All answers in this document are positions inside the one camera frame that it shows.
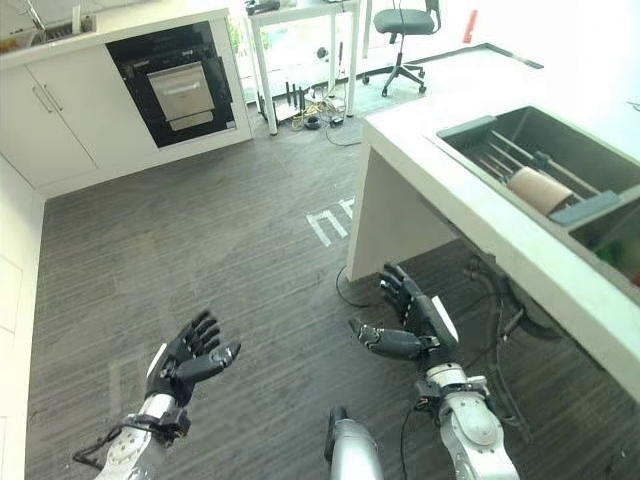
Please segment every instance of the red object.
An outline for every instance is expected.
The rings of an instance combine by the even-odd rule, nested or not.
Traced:
[[[476,25],[476,18],[478,17],[478,10],[471,10],[471,16],[467,23],[467,29],[464,31],[464,37],[462,37],[462,43],[471,43],[471,33],[473,33],[473,27]]]

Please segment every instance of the office chair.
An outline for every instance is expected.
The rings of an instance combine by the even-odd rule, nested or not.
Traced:
[[[402,64],[402,47],[404,46],[405,35],[433,35],[440,30],[440,0],[425,0],[425,11],[413,9],[394,8],[381,10],[373,19],[376,30],[380,33],[390,33],[391,39],[389,43],[395,43],[398,35],[402,36],[400,41],[400,52],[396,58],[396,64],[393,66],[373,70],[365,73],[362,83],[369,83],[369,76],[378,73],[390,73],[387,83],[382,89],[382,96],[387,96],[387,89],[391,81],[399,75],[413,80],[420,85],[418,91],[424,93],[427,87],[424,86],[424,69],[419,65]]]

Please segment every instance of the gray carpet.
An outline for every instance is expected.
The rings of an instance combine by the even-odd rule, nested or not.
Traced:
[[[384,77],[359,86],[359,115],[417,98],[413,85],[396,82],[386,99],[379,96]],[[358,147],[286,127],[270,138],[250,113],[253,141],[47,202],[27,478],[93,478],[71,453],[138,408],[158,345],[205,307],[242,351],[197,388],[192,430],[170,450],[162,478],[327,478],[326,415],[336,404],[376,438],[386,478],[401,478],[400,425],[415,399],[414,368],[356,344],[348,318],[392,326],[392,312],[379,304],[374,279],[340,282],[345,295],[372,307],[338,297],[349,237],[332,234],[325,247],[305,218],[329,209],[350,230],[337,202],[354,195]],[[347,121],[332,138],[349,142],[359,129],[357,119]],[[461,273],[469,255],[454,242],[406,266],[450,310],[463,362],[485,346],[491,302]],[[636,404],[572,342],[516,331],[502,365],[533,435],[525,445],[506,428],[523,478],[637,478]],[[471,373],[484,368],[479,361]],[[626,457],[616,459],[621,450]],[[424,415],[408,421],[406,460],[411,479],[454,477]]]

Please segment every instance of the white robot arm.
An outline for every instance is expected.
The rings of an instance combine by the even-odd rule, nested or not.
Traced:
[[[436,421],[458,480],[519,479],[485,377],[468,378],[455,362],[458,334],[438,297],[429,299],[397,265],[385,265],[381,278],[404,330],[352,320],[358,340],[379,355],[418,363],[415,408],[429,411]]]
[[[217,320],[208,311],[189,322],[169,344],[163,344],[147,372],[145,400],[109,434],[73,455],[77,462],[101,470],[97,480],[152,480],[160,472],[166,450],[184,437],[191,422],[186,406],[196,383],[224,371],[240,351],[240,343],[220,345]],[[102,466],[91,457],[113,442]]]

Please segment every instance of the desk leg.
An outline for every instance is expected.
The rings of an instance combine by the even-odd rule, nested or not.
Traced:
[[[353,103],[356,93],[356,63],[358,60],[358,26],[360,10],[351,12],[351,60],[349,61],[349,93],[347,95],[347,117],[353,117]]]
[[[251,47],[252,45],[254,45],[255,39],[251,34],[249,19],[246,16],[242,17],[242,25],[244,26],[244,35],[247,40],[246,43],[249,46],[249,57],[251,57],[251,70],[253,72],[253,83],[256,90],[256,109],[258,110],[258,113],[260,113],[262,110],[260,110],[259,97],[264,97],[264,92],[260,88],[260,72],[258,71],[258,66],[256,65],[255,49]]]
[[[260,36],[260,27],[252,22],[251,31],[253,32],[253,45],[256,49],[256,57],[258,58],[260,83],[262,84],[262,92],[264,93],[264,109],[265,113],[267,114],[267,121],[269,122],[269,133],[271,133],[271,135],[276,135],[278,133],[278,125],[276,124],[276,113],[273,110],[273,98],[271,97],[271,89],[269,88],[267,60],[264,56],[262,37]]]
[[[329,47],[329,92],[336,86],[336,16],[331,17],[331,43]]]
[[[362,58],[369,56],[369,31],[371,30],[371,10],[373,9],[373,0],[367,0],[364,11],[364,38],[362,39]]]
[[[380,154],[363,147],[347,254],[350,281],[382,271],[384,262],[400,262],[456,238]]]

